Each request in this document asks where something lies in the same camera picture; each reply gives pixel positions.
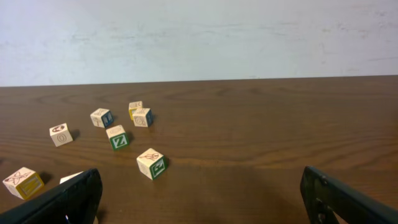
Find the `wall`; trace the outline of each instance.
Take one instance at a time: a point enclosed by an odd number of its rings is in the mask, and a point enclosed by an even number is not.
[[[396,0],[0,0],[1,86],[392,74]]]

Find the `wooden block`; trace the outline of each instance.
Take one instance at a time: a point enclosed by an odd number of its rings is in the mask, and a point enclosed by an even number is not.
[[[132,114],[132,120],[136,127],[149,127],[153,123],[154,118],[149,108],[138,108]]]
[[[129,103],[129,114],[130,119],[132,120],[132,114],[136,111],[136,109],[142,108],[142,101]]]
[[[139,170],[151,180],[156,179],[167,168],[166,158],[154,149],[148,149],[137,157]]]
[[[106,130],[114,151],[129,145],[129,138],[121,125]]]
[[[4,179],[3,184],[13,195],[24,200],[44,186],[43,180],[38,173],[26,167],[20,168],[17,172]]]
[[[108,109],[98,108],[90,114],[90,118],[93,121],[94,126],[100,128],[106,128],[113,123],[112,113]]]
[[[50,137],[57,147],[73,141],[66,123],[50,128]]]
[[[76,177],[77,175],[81,174],[82,172],[83,172],[83,171],[81,171],[81,172],[79,172],[79,173],[77,173],[77,174],[69,175],[69,176],[67,176],[67,177],[62,177],[61,180],[60,180],[60,184],[64,183],[65,181],[67,181],[67,180],[69,180],[69,179],[71,179],[72,177]]]

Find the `cube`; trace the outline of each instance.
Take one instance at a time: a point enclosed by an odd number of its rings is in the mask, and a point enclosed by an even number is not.
[[[151,180],[156,179],[167,168],[166,158],[154,149],[148,149],[137,157],[139,170]]]
[[[136,127],[149,127],[153,123],[154,118],[149,108],[138,108],[132,114],[132,120]]]
[[[28,199],[44,186],[43,180],[38,173],[26,167],[20,168],[4,179],[3,184],[8,188],[10,193],[24,200]]]
[[[112,113],[108,109],[98,108],[90,114],[90,118],[94,126],[100,128],[106,128],[113,123]]]
[[[81,174],[82,172],[83,172],[83,171],[81,171],[81,172],[79,172],[79,173],[77,173],[77,174],[69,175],[69,176],[67,176],[67,177],[62,177],[61,180],[60,180],[60,184],[64,183],[65,181],[67,181],[67,180],[69,180],[69,179],[71,179],[72,177],[76,177],[77,175]]]
[[[129,103],[129,114],[130,114],[130,119],[132,120],[132,114],[137,110],[138,108],[142,108],[142,101],[137,101],[137,102],[132,102]]]
[[[121,125],[106,130],[114,151],[129,145],[129,138]]]
[[[57,147],[73,141],[66,123],[50,128],[50,137]]]

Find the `black object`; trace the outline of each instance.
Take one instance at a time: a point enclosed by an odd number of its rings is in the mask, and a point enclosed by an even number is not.
[[[97,169],[85,171],[0,215],[1,224],[93,224],[102,195]]]
[[[311,224],[398,223],[398,212],[343,184],[314,167],[306,167],[300,191]]]

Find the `table surface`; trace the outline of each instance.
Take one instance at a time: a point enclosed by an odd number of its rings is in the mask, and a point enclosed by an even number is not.
[[[0,178],[22,166],[45,177],[98,168],[100,223],[308,223],[299,192],[315,166],[398,208],[398,76],[0,88]],[[144,102],[149,128],[128,103]],[[114,152],[90,113],[110,109],[130,145]],[[49,128],[74,141],[55,147]],[[170,159],[155,181],[148,148]],[[24,201],[0,190],[0,212]]]

